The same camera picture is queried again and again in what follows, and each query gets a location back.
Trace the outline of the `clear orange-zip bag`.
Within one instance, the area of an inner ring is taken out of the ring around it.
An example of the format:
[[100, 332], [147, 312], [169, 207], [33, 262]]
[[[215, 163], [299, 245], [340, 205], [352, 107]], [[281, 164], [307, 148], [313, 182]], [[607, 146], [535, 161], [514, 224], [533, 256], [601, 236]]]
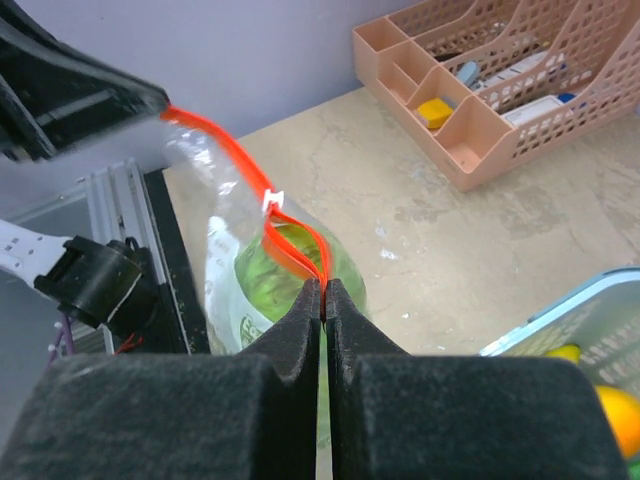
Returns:
[[367, 310], [362, 275], [336, 236], [275, 187], [209, 119], [170, 106], [169, 193], [215, 353], [247, 348], [292, 307], [304, 282], [342, 281]]

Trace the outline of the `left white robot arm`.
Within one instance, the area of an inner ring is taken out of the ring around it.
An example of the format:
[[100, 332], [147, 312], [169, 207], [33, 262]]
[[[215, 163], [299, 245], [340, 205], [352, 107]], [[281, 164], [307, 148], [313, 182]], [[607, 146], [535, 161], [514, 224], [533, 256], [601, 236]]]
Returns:
[[[58, 41], [14, 1], [1, 4], [1, 153], [51, 160], [169, 107], [166, 92]], [[1, 268], [66, 316], [118, 335], [153, 317], [157, 285], [140, 250], [1, 224]]]

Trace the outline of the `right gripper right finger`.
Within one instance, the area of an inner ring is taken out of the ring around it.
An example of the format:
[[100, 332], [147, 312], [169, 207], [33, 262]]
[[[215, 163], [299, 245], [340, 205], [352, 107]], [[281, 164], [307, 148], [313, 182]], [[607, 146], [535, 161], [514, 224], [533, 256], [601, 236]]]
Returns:
[[545, 357], [415, 356], [326, 289], [337, 479], [624, 479], [587, 377]]

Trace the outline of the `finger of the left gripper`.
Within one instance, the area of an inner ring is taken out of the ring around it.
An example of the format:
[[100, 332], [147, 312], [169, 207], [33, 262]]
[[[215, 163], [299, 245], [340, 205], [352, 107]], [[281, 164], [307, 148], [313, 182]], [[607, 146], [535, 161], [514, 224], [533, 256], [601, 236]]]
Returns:
[[57, 40], [1, 3], [1, 154], [49, 160], [168, 108], [161, 87]]

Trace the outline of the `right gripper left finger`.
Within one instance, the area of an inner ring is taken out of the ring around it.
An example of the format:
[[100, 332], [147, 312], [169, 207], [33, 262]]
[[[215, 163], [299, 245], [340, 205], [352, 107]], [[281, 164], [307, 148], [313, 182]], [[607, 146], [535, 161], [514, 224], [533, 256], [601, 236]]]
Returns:
[[321, 287], [244, 351], [76, 355], [27, 400], [5, 479], [311, 479]]

